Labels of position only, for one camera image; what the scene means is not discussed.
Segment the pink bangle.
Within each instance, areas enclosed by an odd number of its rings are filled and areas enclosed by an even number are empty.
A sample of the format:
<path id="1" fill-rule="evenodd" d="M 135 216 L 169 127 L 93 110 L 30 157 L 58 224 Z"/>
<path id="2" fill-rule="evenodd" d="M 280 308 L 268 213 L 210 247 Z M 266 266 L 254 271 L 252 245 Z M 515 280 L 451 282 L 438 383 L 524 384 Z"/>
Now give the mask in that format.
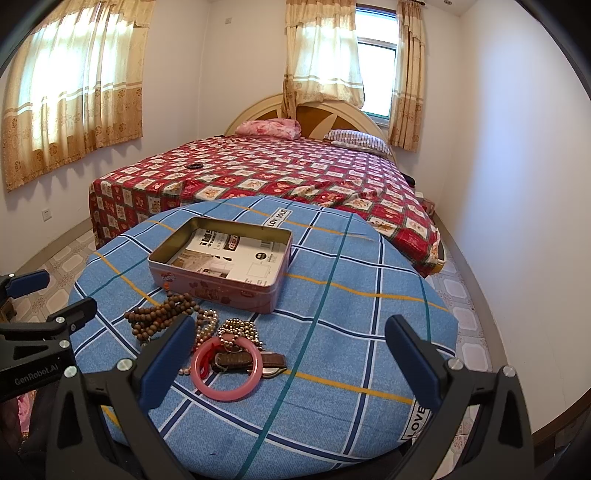
<path id="1" fill-rule="evenodd" d="M 263 355 L 259 348 L 245 337 L 237 337 L 239 352 L 228 352 L 222 343 L 224 337 L 212 337 L 195 350 L 189 367 L 189 375 L 195 388 L 205 397 L 219 402 L 235 402 L 249 396 L 263 377 Z M 233 390 L 216 390 L 204 383 L 212 368 L 219 373 L 246 373 L 249 378 Z"/>

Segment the blue plaid tablecloth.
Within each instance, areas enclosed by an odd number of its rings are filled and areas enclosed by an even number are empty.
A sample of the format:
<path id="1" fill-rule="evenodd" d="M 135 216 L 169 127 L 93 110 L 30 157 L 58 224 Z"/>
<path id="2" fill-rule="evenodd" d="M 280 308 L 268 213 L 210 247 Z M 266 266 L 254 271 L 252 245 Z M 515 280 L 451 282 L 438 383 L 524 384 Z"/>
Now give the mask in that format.
<path id="1" fill-rule="evenodd" d="M 175 379 L 150 418 L 190 472 L 217 479 L 281 479 L 346 467 L 398 447 L 423 428 L 416 400 L 386 344 L 402 315 L 453 356 L 458 323 L 436 291 L 353 213 L 274 197 L 181 206 L 145 220 L 90 255 L 70 298 L 97 303 L 71 340 L 79 368 L 103 371 L 140 350 L 124 314 L 164 299 L 147 258 L 194 217 L 282 227 L 290 264 L 270 314 L 250 315 L 287 369 L 236 402 L 216 402 Z"/>

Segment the pink metal tin box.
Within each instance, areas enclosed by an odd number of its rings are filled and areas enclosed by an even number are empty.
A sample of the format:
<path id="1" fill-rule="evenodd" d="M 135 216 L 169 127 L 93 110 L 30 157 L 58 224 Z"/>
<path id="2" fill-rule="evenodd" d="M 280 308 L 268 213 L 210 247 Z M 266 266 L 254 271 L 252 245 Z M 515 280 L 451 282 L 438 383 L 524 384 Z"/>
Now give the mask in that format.
<path id="1" fill-rule="evenodd" d="M 287 273 L 287 229 L 192 217 L 148 256 L 156 285 L 198 299 L 269 314 Z"/>

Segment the left window curtain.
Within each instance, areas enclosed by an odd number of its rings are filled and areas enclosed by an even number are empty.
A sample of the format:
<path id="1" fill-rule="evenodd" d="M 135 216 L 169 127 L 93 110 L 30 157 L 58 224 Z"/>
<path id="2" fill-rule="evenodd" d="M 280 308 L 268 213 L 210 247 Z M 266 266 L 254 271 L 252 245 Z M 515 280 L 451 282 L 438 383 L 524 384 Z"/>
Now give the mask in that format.
<path id="1" fill-rule="evenodd" d="M 2 115 L 7 190 L 142 137 L 152 1 L 63 1 L 12 62 Z"/>

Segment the window curtain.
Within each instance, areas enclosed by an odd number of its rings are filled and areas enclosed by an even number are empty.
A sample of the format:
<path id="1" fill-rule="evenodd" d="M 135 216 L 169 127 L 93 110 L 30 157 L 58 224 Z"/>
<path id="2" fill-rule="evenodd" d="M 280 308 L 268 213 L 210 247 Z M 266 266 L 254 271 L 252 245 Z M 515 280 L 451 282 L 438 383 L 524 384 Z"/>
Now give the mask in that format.
<path id="1" fill-rule="evenodd" d="M 152 1 L 63 1 L 12 62 L 2 115 L 7 190 L 142 137 Z"/>
<path id="2" fill-rule="evenodd" d="M 363 106 L 363 78 L 354 1 L 287 1 L 284 118 L 314 102 Z"/>

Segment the pink floral pillow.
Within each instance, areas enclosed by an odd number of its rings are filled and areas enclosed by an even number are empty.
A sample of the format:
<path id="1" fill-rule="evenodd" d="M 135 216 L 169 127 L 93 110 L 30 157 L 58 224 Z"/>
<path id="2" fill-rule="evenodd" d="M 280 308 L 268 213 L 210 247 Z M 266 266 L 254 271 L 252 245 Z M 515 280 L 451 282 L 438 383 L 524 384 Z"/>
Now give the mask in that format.
<path id="1" fill-rule="evenodd" d="M 249 120 L 236 128 L 239 136 L 273 137 L 286 140 L 301 138 L 301 125 L 294 119 L 273 118 L 266 120 Z"/>

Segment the red patterned bedspread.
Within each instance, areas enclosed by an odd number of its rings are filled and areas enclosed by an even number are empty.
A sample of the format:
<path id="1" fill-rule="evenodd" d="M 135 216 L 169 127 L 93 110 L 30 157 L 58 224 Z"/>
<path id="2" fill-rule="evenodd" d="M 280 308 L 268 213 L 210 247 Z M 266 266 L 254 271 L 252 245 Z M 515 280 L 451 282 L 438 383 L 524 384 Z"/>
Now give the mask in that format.
<path id="1" fill-rule="evenodd" d="M 197 162 L 204 168 L 185 168 Z M 256 195 L 356 213 L 420 274 L 443 267 L 440 232 L 394 161 L 321 140 L 195 140 L 94 180 L 88 202 L 96 244 L 103 246 L 163 211 Z"/>

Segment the beige wooden headboard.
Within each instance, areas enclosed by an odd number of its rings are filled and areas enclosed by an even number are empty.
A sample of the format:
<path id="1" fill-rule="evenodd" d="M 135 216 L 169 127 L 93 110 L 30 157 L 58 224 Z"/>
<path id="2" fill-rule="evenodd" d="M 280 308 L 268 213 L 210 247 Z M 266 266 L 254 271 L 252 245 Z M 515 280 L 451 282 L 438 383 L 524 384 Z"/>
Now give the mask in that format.
<path id="1" fill-rule="evenodd" d="M 266 97 L 253 104 L 225 130 L 232 135 L 240 124 L 249 120 L 270 120 L 280 118 L 283 112 L 283 95 Z M 297 122 L 301 125 L 301 136 L 322 140 L 331 130 L 355 130 L 387 140 L 383 130 L 365 112 L 346 102 L 311 102 L 297 106 Z"/>

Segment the right narrow curtain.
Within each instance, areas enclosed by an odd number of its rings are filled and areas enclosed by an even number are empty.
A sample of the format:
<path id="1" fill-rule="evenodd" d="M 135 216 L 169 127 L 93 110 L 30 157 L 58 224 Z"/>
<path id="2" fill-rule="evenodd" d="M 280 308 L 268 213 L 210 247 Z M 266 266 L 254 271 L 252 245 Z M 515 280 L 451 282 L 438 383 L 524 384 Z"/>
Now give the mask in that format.
<path id="1" fill-rule="evenodd" d="M 397 5 L 399 39 L 396 78 L 389 122 L 389 142 L 409 152 L 419 149 L 426 88 L 426 34 L 422 6 L 416 1 Z"/>

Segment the plaid pillow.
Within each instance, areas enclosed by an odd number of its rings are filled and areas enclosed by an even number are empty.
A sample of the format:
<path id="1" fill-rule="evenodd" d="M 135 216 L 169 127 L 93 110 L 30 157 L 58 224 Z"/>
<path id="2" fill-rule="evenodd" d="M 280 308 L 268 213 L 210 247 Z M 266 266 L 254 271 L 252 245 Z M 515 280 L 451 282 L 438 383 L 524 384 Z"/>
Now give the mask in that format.
<path id="1" fill-rule="evenodd" d="M 356 130 L 329 130 L 329 133 L 325 134 L 324 140 L 342 148 L 372 153 L 383 158 L 393 157 L 391 148 L 384 140 Z"/>

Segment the middle window curtain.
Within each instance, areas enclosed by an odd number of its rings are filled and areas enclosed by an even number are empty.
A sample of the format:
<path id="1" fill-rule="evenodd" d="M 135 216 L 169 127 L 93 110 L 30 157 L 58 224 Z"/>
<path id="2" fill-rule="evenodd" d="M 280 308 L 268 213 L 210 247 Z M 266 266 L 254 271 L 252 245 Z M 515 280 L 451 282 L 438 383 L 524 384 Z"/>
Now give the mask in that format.
<path id="1" fill-rule="evenodd" d="M 363 106 L 363 78 L 354 1 L 287 1 L 284 118 L 314 102 Z"/>

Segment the window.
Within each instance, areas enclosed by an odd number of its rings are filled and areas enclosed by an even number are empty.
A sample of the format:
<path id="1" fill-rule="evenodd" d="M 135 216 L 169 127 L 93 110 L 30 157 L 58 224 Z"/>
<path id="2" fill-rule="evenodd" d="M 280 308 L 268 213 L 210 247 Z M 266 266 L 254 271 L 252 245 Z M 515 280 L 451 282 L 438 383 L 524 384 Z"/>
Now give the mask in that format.
<path id="1" fill-rule="evenodd" d="M 399 23 L 394 11 L 356 6 L 356 34 L 365 89 L 363 112 L 385 126 L 396 81 Z"/>

